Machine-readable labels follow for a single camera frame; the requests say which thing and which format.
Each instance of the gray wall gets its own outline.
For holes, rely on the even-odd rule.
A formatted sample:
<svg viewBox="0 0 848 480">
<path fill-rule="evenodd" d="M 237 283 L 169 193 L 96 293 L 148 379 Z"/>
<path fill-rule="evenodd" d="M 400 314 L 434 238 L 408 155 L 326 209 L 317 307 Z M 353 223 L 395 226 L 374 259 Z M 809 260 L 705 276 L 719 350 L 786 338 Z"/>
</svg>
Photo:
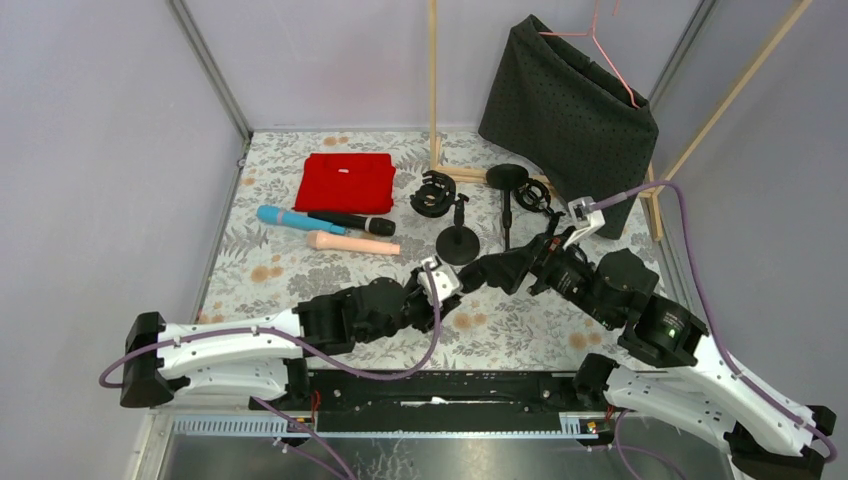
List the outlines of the gray wall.
<svg viewBox="0 0 848 480">
<path fill-rule="evenodd" d="M 700 0 L 601 0 L 598 39 L 650 93 Z M 426 127 L 429 0 L 187 2 L 256 129 Z M 439 125 L 475 129 L 509 28 L 586 31 L 595 0 L 441 0 Z M 573 43 L 604 62 L 589 38 Z"/>
<path fill-rule="evenodd" d="M 97 375 L 190 321 L 239 154 L 164 0 L 0 1 L 0 478 L 121 478 Z"/>
<path fill-rule="evenodd" d="M 752 22 L 756 13 L 748 11 Z M 706 293 L 729 347 L 779 390 L 830 406 L 842 423 L 848 414 L 846 22 L 843 1 L 814 1 L 676 177 L 689 204 Z M 687 68 L 710 58 L 694 55 Z M 662 122 L 688 114 L 667 105 Z M 682 251 L 674 194 L 661 200 L 669 240 Z M 844 427 L 837 425 L 835 441 L 848 448 Z M 844 478 L 844 462 L 830 466 L 825 478 Z"/>
</svg>

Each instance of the folded red fabric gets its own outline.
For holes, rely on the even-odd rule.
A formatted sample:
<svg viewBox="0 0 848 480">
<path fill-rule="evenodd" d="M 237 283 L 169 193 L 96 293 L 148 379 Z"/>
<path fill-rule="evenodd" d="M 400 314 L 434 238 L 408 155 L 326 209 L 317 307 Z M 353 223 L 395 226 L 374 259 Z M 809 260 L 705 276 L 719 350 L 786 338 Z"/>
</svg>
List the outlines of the folded red fabric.
<svg viewBox="0 0 848 480">
<path fill-rule="evenodd" d="M 388 153 L 313 153 L 303 165 L 294 210 L 389 213 L 394 177 Z"/>
</svg>

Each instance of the round black base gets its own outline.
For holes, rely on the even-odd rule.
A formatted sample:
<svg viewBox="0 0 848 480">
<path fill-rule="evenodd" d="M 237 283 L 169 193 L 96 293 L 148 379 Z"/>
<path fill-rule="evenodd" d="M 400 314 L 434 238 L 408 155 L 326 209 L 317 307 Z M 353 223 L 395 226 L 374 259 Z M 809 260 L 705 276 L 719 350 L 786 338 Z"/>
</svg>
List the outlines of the round black base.
<svg viewBox="0 0 848 480">
<path fill-rule="evenodd" d="M 456 228 L 448 227 L 442 230 L 436 239 L 436 253 L 439 258 L 451 265 L 466 265 L 480 254 L 480 239 L 468 227 L 459 228 L 459 242 L 456 238 Z"/>
</svg>

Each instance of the floral pattern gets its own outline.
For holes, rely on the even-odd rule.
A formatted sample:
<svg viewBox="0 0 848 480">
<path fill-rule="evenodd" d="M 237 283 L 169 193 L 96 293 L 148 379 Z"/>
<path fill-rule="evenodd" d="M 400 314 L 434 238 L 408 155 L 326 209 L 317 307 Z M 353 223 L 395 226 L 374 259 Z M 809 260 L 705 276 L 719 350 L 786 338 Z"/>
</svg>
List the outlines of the floral pattern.
<svg viewBox="0 0 848 480">
<path fill-rule="evenodd" d="M 532 173 L 539 172 L 525 159 L 477 134 L 441 135 L 442 161 L 447 165 L 485 168 L 518 163 Z M 260 205 L 289 208 L 294 203 L 303 161 L 313 152 L 392 155 L 397 168 L 395 207 L 386 217 L 397 223 L 397 234 L 390 241 L 401 245 L 401 255 L 316 251 L 307 247 L 306 232 L 260 223 L 256 218 Z M 452 223 L 450 214 L 428 219 L 409 205 L 409 196 L 420 186 L 421 174 L 428 164 L 427 133 L 256 133 L 199 321 L 214 323 L 264 316 L 377 277 L 404 283 L 421 259 L 435 253 L 436 236 Z M 501 251 L 500 192 L 479 184 L 462 183 L 458 188 L 470 198 L 466 225 L 480 237 L 481 255 Z M 547 225 L 543 215 L 518 206 L 513 208 L 513 215 L 513 245 L 523 245 Z M 353 235 L 373 238 L 363 232 Z M 659 271 L 639 202 L 620 240 L 594 236 L 581 246 L 593 261 L 629 247 L 649 268 Z M 481 289 L 465 297 L 463 304 L 444 320 L 444 326 L 428 368 L 575 370 L 589 352 L 606 354 L 631 368 L 647 368 L 616 345 L 616 332 L 607 332 L 551 292 L 531 297 L 521 288 L 508 297 L 500 290 Z M 429 342 L 429 335 L 406 329 L 392 338 L 357 345 L 341 360 L 359 368 L 401 369 L 416 363 Z M 310 362 L 312 366 L 325 366 L 318 359 Z"/>
</svg>

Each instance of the blue microphone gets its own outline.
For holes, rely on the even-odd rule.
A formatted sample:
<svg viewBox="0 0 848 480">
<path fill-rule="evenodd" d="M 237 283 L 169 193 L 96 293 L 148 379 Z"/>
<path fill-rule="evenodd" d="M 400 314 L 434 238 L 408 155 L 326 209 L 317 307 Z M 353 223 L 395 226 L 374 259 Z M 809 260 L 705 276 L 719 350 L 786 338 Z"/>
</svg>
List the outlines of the blue microphone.
<svg viewBox="0 0 848 480">
<path fill-rule="evenodd" d="M 300 230 L 323 230 L 337 235 L 344 235 L 346 232 L 344 227 L 339 227 L 323 220 L 309 218 L 305 215 L 287 212 L 271 205 L 262 205 L 259 207 L 256 211 L 256 216 L 259 217 L 259 220 L 270 223 L 271 225 L 285 225 Z"/>
</svg>

